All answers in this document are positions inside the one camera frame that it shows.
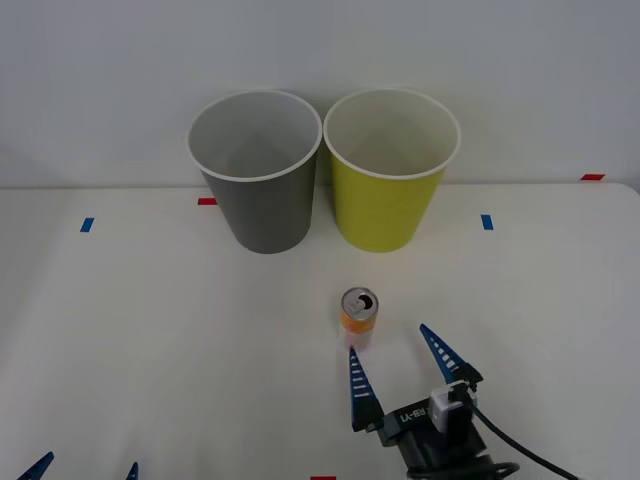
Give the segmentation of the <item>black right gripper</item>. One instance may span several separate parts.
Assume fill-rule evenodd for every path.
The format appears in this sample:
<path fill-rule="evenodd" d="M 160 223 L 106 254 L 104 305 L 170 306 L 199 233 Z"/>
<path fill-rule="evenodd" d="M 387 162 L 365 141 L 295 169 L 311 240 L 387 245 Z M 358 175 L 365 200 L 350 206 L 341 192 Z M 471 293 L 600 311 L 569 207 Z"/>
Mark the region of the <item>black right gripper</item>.
<path fill-rule="evenodd" d="M 421 324 L 446 384 L 464 382 L 472 392 L 482 375 L 432 329 Z M 354 432 L 376 431 L 384 447 L 396 446 L 408 468 L 480 468 L 489 465 L 486 445 L 473 425 L 471 409 L 458 402 L 445 413 L 444 432 L 432 420 L 432 400 L 424 399 L 384 414 L 356 350 L 349 349 L 351 426 Z"/>

